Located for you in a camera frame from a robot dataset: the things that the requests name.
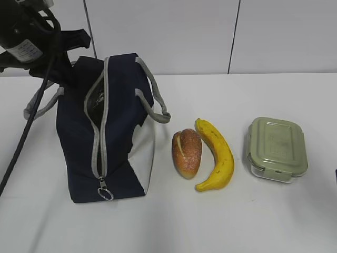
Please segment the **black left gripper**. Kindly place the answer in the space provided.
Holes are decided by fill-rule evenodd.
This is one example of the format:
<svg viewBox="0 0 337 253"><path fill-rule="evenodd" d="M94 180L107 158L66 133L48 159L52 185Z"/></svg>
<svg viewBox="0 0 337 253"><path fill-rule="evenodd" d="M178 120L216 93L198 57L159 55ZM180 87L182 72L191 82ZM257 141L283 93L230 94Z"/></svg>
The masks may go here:
<svg viewBox="0 0 337 253"><path fill-rule="evenodd" d="M1 53L1 72L8 68L24 69L30 76L44 78L49 63L53 62L49 78L60 85L76 88L75 62L69 60L67 52L79 47L89 48L90 43L91 38L84 29L61 31L44 40L41 46L25 39Z"/></svg>

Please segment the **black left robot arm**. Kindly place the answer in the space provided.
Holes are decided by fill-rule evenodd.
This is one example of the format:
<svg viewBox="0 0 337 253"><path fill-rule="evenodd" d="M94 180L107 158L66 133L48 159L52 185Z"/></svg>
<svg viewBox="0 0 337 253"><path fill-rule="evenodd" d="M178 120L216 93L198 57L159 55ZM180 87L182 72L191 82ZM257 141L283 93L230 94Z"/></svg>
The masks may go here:
<svg viewBox="0 0 337 253"><path fill-rule="evenodd" d="M62 86L77 86L68 51L89 48L84 29L64 31L51 12L53 1L1 1L1 71L28 70Z"/></svg>

